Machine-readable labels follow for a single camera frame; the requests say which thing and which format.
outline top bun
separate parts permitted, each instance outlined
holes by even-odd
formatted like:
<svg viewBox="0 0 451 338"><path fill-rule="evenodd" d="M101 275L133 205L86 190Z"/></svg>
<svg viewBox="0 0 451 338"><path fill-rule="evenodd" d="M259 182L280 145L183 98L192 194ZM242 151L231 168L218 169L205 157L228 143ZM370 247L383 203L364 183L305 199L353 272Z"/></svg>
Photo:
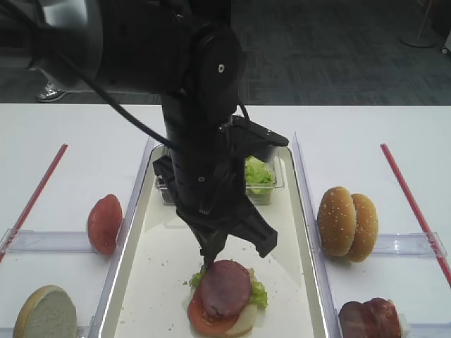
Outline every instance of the top bun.
<svg viewBox="0 0 451 338"><path fill-rule="evenodd" d="M357 214L346 188L334 187L323 195L318 227L326 254L341 257L349 252L357 227Z"/></svg>
<svg viewBox="0 0 451 338"><path fill-rule="evenodd" d="M362 262L377 240L376 208L367 196L351 195L344 187L334 187L323 195L318 227L326 254Z"/></svg>

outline red tomato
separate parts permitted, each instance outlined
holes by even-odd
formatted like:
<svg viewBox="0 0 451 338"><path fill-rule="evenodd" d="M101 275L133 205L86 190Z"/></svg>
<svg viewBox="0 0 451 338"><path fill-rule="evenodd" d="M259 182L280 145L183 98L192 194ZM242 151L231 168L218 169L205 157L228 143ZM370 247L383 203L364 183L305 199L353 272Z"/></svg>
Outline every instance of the red tomato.
<svg viewBox="0 0 451 338"><path fill-rule="evenodd" d="M109 194L98 200L87 219L87 235L94 249L112 255L122 222L122 208L116 196Z"/></svg>
<svg viewBox="0 0 451 338"><path fill-rule="evenodd" d="M210 337L221 337L236 323L238 315L221 319L210 317L204 309L199 289L197 289L188 306L188 318L198 333Z"/></svg>

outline gray floor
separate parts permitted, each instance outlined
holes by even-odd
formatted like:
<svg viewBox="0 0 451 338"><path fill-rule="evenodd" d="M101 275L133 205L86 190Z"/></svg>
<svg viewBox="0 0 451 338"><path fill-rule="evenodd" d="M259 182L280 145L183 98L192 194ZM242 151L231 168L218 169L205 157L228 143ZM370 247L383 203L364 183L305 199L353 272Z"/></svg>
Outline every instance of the gray floor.
<svg viewBox="0 0 451 338"><path fill-rule="evenodd" d="M451 58L397 38L419 28L416 0L235 0L233 28L247 52L246 104L451 105ZM0 68L0 102L35 102L46 80ZM122 104L155 95L115 94ZM69 94L61 103L101 103Z"/></svg>

